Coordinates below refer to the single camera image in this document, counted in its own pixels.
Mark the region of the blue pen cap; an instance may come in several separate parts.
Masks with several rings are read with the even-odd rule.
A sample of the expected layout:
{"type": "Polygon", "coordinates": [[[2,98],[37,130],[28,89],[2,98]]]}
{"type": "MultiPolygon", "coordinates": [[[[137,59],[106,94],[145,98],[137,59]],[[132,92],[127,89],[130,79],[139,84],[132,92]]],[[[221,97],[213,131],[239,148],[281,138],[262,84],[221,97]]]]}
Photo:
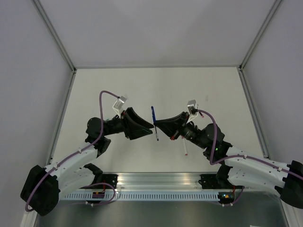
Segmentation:
{"type": "Polygon", "coordinates": [[[156,122],[156,115],[155,115],[155,110],[154,110],[153,106],[151,106],[151,114],[152,114],[153,123],[155,123],[156,122]]]}

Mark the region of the white acrylic marker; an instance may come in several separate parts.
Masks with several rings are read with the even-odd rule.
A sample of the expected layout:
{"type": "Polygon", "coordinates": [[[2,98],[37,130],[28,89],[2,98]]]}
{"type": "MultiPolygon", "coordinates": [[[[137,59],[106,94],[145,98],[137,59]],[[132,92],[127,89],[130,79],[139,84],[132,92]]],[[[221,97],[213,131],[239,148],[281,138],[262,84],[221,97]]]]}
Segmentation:
{"type": "Polygon", "coordinates": [[[183,143],[183,149],[185,152],[185,156],[188,156],[186,139],[184,137],[182,137],[182,143],[183,143]]]}

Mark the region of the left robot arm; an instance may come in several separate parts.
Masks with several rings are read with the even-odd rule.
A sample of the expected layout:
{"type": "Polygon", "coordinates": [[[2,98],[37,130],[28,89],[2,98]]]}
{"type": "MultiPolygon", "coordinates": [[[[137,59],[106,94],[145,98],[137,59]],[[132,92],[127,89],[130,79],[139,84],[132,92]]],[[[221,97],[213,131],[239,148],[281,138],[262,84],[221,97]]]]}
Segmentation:
{"type": "Polygon", "coordinates": [[[63,160],[45,167],[36,165],[28,173],[20,197],[27,212],[45,216],[65,195],[87,186],[98,188],[103,183],[103,172],[91,163],[109,147],[107,135],[123,133],[129,140],[152,134],[153,124],[144,120],[129,107],[120,115],[104,121],[93,117],[87,123],[87,138],[76,151],[63,160]]]}

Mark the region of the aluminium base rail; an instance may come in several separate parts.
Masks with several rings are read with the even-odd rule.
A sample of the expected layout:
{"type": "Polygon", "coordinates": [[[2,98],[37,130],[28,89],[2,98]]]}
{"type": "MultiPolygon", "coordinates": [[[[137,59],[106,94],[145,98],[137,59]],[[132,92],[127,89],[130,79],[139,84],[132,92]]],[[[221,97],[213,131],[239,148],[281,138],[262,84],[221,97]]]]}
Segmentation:
{"type": "Polygon", "coordinates": [[[110,180],[119,191],[194,191],[202,186],[198,183],[205,172],[121,172],[110,180]]]}

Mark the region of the left aluminium frame post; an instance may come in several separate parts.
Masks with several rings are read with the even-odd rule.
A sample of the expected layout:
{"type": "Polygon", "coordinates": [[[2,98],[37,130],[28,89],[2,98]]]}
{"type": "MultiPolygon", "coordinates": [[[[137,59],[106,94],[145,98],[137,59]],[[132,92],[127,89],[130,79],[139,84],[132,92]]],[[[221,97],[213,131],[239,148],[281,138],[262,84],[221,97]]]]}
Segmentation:
{"type": "Polygon", "coordinates": [[[36,9],[37,13],[39,14],[41,20],[43,21],[45,27],[47,28],[51,38],[53,39],[55,45],[57,46],[63,60],[68,65],[69,69],[74,73],[76,71],[76,67],[74,66],[70,56],[68,55],[66,48],[64,47],[59,35],[57,34],[46,10],[44,9],[40,0],[31,0],[34,8],[36,9]]]}

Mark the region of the aluminium frame post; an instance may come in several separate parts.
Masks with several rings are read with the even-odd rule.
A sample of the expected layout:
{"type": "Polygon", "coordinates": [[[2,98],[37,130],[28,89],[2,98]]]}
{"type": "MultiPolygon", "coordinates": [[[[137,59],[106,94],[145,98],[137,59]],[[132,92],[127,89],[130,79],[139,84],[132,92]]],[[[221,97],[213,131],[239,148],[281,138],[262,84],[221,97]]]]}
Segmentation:
{"type": "Polygon", "coordinates": [[[43,21],[45,27],[47,28],[51,38],[53,39],[55,45],[57,46],[63,60],[68,65],[69,69],[74,73],[76,71],[76,67],[74,66],[70,56],[68,55],[66,48],[64,47],[59,35],[57,34],[46,10],[44,9],[40,0],[31,0],[34,8],[36,9],[37,13],[39,14],[41,20],[43,21]]]}
{"type": "Polygon", "coordinates": [[[257,45],[259,44],[261,38],[263,37],[264,33],[266,32],[266,30],[268,29],[271,21],[273,20],[274,16],[276,15],[276,13],[278,12],[279,8],[281,7],[282,3],[284,1],[283,0],[275,0],[270,8],[270,10],[268,11],[265,19],[263,20],[261,27],[259,28],[255,38],[253,39],[249,49],[247,50],[241,64],[239,65],[238,69],[239,71],[243,71],[243,69],[245,68],[245,66],[247,65],[249,59],[251,58],[252,54],[254,53],[257,45]]]}

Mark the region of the right aluminium frame post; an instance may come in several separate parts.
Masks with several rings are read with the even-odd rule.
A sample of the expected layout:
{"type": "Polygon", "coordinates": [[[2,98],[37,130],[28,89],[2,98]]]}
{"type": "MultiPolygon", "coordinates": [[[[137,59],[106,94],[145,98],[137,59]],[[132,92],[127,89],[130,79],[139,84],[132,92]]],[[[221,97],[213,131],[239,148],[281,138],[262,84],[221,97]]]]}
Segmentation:
{"type": "Polygon", "coordinates": [[[247,50],[241,64],[239,65],[238,69],[239,71],[243,71],[243,69],[245,68],[245,66],[247,65],[249,59],[251,58],[252,54],[254,53],[257,45],[259,44],[261,38],[263,37],[264,33],[266,32],[266,30],[268,29],[271,21],[273,20],[274,16],[276,15],[276,13],[278,12],[279,8],[281,7],[282,3],[284,1],[283,0],[275,0],[270,8],[270,10],[268,11],[265,19],[263,20],[261,27],[259,28],[255,38],[253,39],[249,49],[247,50]]]}

